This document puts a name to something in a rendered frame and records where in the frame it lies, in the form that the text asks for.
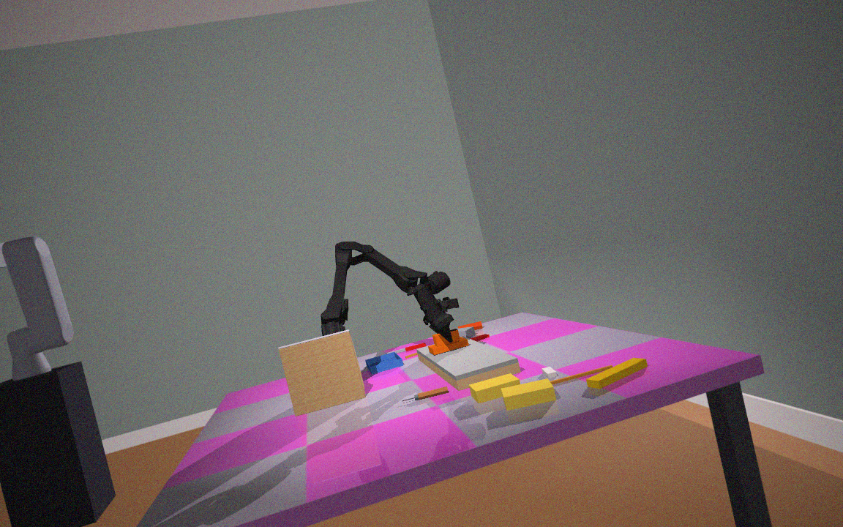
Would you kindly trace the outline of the blue shallow tray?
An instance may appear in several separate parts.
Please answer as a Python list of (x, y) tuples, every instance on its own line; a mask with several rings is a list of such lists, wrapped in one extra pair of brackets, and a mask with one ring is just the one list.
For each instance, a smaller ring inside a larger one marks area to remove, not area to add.
[(402, 358), (398, 356), (395, 351), (385, 354), (385, 356), (377, 356), (365, 360), (366, 367), (369, 368), (371, 374), (382, 373), (382, 371), (389, 370), (389, 368), (396, 368), (402, 366)]

